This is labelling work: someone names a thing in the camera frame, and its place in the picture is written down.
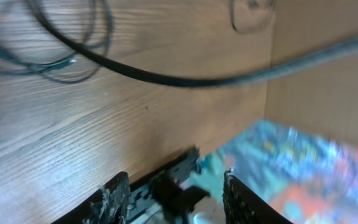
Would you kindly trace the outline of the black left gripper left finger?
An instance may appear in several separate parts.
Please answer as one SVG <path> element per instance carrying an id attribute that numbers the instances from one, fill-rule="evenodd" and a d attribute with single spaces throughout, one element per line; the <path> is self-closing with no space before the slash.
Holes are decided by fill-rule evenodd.
<path id="1" fill-rule="evenodd" d="M 130 192 L 128 173 L 119 172 L 92 196 L 53 224 L 124 224 Z"/>

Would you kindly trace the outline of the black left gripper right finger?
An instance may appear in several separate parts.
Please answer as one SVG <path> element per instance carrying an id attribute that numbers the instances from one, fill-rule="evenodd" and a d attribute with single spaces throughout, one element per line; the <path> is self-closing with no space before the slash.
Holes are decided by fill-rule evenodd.
<path id="1" fill-rule="evenodd" d="M 223 205 L 227 224 L 291 224 L 230 170 L 224 173 Z"/>

